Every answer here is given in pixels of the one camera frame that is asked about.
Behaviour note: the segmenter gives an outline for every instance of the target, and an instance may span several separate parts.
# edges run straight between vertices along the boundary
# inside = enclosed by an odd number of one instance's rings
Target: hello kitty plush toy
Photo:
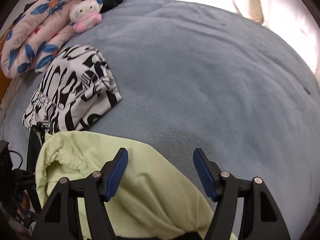
[[[102,20],[100,10],[97,0],[84,0],[73,5],[69,14],[70,21],[74,23],[73,30],[76,33],[83,33],[98,25]]]

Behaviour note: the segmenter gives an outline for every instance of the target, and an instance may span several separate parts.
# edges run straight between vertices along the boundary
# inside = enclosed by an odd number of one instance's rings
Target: black and white printed shirt
[[[88,45],[60,51],[43,76],[22,123],[30,130],[82,130],[112,108],[121,96],[102,54]]]

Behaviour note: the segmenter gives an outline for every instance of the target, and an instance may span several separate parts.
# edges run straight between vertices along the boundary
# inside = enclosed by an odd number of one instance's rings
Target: blue rubber grip pad
[[[112,197],[115,196],[118,190],[118,187],[120,185],[120,181],[122,179],[125,168],[127,167],[127,164],[128,164],[128,151],[124,150],[108,179],[108,185],[107,185],[108,188],[105,195],[107,201],[109,201]]]
[[[217,197],[214,187],[214,180],[197,150],[193,151],[193,164],[196,168],[206,195],[214,201]]]

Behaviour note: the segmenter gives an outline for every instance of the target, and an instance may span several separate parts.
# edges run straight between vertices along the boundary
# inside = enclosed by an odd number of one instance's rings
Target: folded blanket
[[[121,99],[103,55],[92,46],[64,48],[43,76],[22,123],[50,134],[82,130]]]
[[[9,78],[28,69],[44,72],[74,35],[69,9],[82,0],[38,0],[17,21],[4,43],[1,68]],[[102,7],[102,0],[97,0]]]
[[[36,164],[41,205],[61,177],[76,180],[100,171],[121,147],[128,150],[128,165],[116,195],[105,203],[116,235],[165,240],[198,232],[204,238],[213,212],[200,191],[151,146],[125,138],[86,131],[46,134]],[[83,198],[78,203],[82,235],[91,239]]]

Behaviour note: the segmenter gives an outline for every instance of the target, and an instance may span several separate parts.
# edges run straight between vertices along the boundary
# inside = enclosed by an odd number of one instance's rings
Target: bedsheet
[[[262,177],[300,237],[320,195],[320,94],[278,35],[207,5],[127,0],[74,44],[101,51],[123,96],[91,131],[150,144],[200,190],[196,147],[236,177]],[[24,154],[21,118],[40,80],[29,76],[1,124],[0,137]]]

